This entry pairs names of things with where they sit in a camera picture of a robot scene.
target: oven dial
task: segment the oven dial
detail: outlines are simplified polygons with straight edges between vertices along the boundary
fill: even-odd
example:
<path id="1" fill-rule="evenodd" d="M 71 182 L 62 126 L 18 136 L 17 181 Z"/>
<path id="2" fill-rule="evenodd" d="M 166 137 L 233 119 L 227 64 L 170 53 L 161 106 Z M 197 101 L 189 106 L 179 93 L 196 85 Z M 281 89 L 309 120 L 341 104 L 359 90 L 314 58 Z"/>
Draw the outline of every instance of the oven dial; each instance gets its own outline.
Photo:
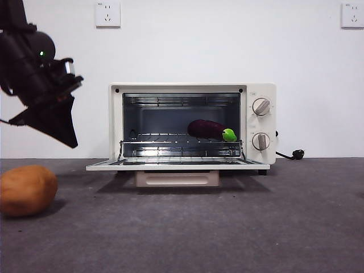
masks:
<path id="1" fill-rule="evenodd" d="M 259 98 L 253 103 L 253 111 L 256 115 L 266 115 L 269 112 L 270 102 L 265 98 Z"/>
<path id="2" fill-rule="evenodd" d="M 268 148 L 270 143 L 269 136 L 264 133 L 259 133 L 253 136 L 253 146 L 259 151 Z"/>

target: electrical outlet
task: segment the electrical outlet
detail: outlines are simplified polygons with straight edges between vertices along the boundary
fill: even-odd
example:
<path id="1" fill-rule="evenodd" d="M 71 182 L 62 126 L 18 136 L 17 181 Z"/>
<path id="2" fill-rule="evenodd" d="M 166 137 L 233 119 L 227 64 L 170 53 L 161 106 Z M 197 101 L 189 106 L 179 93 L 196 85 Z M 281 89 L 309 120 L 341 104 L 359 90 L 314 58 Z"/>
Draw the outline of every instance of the electrical outlet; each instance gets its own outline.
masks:
<path id="1" fill-rule="evenodd" d="M 341 27 L 364 28 L 364 3 L 341 4 Z"/>
<path id="2" fill-rule="evenodd" d="M 120 3 L 113 1 L 95 4 L 96 27 L 120 27 Z"/>

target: black power cord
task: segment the black power cord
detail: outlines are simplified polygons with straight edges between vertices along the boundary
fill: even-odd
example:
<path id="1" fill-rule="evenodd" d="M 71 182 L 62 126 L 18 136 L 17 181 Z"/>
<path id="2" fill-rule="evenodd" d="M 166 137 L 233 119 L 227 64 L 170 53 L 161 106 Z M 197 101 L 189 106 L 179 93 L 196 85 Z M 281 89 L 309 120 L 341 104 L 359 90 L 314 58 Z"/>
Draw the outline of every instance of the black power cord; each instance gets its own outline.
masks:
<path id="1" fill-rule="evenodd" d="M 304 150 L 295 150 L 293 151 L 292 155 L 293 156 L 287 156 L 287 155 L 283 155 L 281 154 L 280 152 L 275 152 L 277 155 L 280 155 L 284 158 L 287 158 L 287 159 L 291 159 L 291 160 L 300 160 L 303 158 L 303 156 L 305 155 L 305 151 Z"/>

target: oven door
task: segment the oven door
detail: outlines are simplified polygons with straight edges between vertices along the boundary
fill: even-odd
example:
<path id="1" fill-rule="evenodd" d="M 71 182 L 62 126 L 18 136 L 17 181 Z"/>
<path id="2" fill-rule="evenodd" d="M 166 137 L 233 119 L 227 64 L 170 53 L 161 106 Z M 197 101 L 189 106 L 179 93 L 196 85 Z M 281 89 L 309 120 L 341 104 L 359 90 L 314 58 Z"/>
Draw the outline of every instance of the oven door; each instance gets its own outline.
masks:
<path id="1" fill-rule="evenodd" d="M 240 158 L 159 157 L 107 160 L 86 167 L 87 171 L 193 171 L 223 169 L 270 169 L 269 164 Z"/>

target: eggplant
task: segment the eggplant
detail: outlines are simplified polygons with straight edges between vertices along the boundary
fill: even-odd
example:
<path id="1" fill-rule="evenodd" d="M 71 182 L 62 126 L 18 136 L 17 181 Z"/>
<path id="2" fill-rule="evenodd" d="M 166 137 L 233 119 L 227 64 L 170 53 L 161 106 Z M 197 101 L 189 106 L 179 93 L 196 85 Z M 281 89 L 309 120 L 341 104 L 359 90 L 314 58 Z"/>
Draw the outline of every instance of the eggplant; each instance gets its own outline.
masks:
<path id="1" fill-rule="evenodd" d="M 215 121 L 205 121 L 197 119 L 192 121 L 187 127 L 187 133 L 195 138 L 212 138 L 216 140 L 225 140 L 235 142 L 237 137 L 232 129 L 226 128 Z"/>

